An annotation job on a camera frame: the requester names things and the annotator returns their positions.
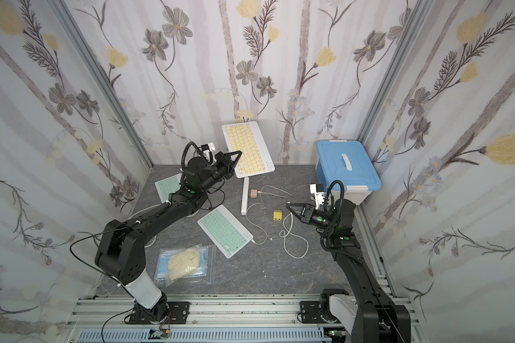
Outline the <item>yellow charger plug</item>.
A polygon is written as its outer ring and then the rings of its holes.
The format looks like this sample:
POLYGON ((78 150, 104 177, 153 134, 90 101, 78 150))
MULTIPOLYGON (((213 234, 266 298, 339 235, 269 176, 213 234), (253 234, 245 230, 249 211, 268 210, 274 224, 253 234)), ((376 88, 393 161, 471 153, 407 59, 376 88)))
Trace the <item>yellow charger plug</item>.
POLYGON ((282 210, 274 210, 273 211, 273 221, 282 221, 283 220, 283 211, 282 210))

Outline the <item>yellow wireless keyboard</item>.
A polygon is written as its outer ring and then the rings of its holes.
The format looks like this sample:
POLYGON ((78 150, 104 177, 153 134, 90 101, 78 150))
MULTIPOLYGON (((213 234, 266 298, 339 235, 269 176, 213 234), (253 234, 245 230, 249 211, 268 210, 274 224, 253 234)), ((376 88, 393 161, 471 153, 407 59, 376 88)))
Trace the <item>yellow wireless keyboard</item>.
POLYGON ((275 171, 276 167, 256 121, 226 124, 222 130, 229 152, 242 152, 235 169, 237 178, 275 171))

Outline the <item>white power strip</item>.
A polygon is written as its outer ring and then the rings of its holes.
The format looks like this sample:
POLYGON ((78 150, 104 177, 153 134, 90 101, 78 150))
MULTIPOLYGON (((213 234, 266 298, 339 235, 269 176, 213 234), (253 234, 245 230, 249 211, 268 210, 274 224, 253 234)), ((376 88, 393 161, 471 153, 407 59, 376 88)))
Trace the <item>white power strip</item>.
POLYGON ((240 213, 243 216, 247 215, 248 198, 249 198, 249 192, 250 192, 249 186, 250 186, 250 178, 244 177, 243 178, 242 201, 241 201, 241 209, 240 209, 240 213))

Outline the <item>green wireless keyboard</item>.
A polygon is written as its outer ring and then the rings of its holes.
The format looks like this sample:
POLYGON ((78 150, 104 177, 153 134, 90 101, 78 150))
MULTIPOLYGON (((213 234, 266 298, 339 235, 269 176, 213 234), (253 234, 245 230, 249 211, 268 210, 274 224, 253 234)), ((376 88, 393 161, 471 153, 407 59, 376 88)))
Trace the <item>green wireless keyboard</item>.
POLYGON ((170 194, 176 193, 180 189, 181 173, 168 177, 154 183, 157 194, 162 204, 169 202, 170 194))
POLYGON ((224 205, 218 206, 197 223, 227 259, 253 240, 253 235, 224 205))

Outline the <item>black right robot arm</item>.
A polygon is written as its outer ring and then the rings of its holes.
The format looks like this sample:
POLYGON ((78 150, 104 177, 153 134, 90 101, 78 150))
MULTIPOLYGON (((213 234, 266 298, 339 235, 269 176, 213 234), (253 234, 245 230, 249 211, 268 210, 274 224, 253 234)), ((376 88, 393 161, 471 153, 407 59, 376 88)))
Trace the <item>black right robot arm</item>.
POLYGON ((342 291, 324 292, 324 319, 338 320, 346 330, 347 342, 410 342, 409 311, 382 290, 353 234, 356 205, 340 198, 329 210, 293 202, 286 207, 300 222, 319 231, 321 247, 343 270, 355 297, 351 301, 342 291))

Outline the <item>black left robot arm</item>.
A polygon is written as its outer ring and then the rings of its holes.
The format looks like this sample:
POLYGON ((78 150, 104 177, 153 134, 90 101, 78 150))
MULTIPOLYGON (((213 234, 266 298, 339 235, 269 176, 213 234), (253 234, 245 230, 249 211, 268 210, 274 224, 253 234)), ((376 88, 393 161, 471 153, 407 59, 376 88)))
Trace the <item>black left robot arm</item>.
POLYGON ((208 200, 208 190, 233 176, 242 155, 241 151, 220 151, 213 163, 203 156, 183 162, 180 188, 167 203, 131 220, 112 220, 104 228, 94 263, 134 298, 132 321, 161 324, 171 313, 167 296, 146 271, 145 245, 170 225, 196 213, 208 200))

